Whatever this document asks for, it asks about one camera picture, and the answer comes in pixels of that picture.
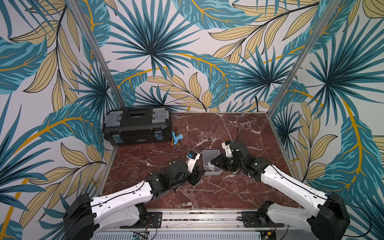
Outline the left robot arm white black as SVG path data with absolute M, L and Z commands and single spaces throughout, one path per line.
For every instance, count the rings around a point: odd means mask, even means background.
M 177 160 L 140 183 L 113 194 L 91 198 L 82 194 L 66 210 L 64 240 L 89 240 L 117 227 L 144 224 L 149 218 L 145 203 L 175 191 L 185 183 L 195 186 L 205 169 Z

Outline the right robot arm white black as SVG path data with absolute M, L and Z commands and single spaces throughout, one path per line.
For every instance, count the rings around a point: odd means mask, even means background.
M 328 195 L 305 185 L 263 158 L 253 157 L 241 142 L 226 141 L 222 147 L 225 153 L 211 160 L 212 165 L 223 171 L 243 173 L 300 205 L 300 208 L 292 208 L 267 202 L 258 210 L 265 222 L 297 227 L 313 233 L 319 240 L 343 238 L 351 221 L 340 195 Z

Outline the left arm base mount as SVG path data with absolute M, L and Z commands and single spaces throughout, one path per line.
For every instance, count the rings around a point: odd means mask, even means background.
M 137 204 L 133 207 L 137 220 L 133 224 L 127 226 L 128 229 L 143 229 L 154 228 L 159 229 L 162 225 L 163 213 L 162 212 L 148 212 L 143 203 Z

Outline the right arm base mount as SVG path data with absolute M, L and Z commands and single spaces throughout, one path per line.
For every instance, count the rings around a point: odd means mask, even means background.
M 266 201 L 257 211 L 241 212 L 237 221 L 242 222 L 245 228 L 282 228 L 284 224 L 273 222 L 267 215 L 267 210 L 272 204 L 273 202 Z

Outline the translucent plastic storage box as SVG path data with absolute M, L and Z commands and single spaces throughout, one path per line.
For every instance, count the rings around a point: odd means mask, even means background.
M 221 154 L 220 150 L 203 150 L 202 154 L 203 154 L 203 166 L 205 169 L 204 175 L 219 176 L 223 172 L 223 170 L 214 166 L 211 163 L 211 161 Z

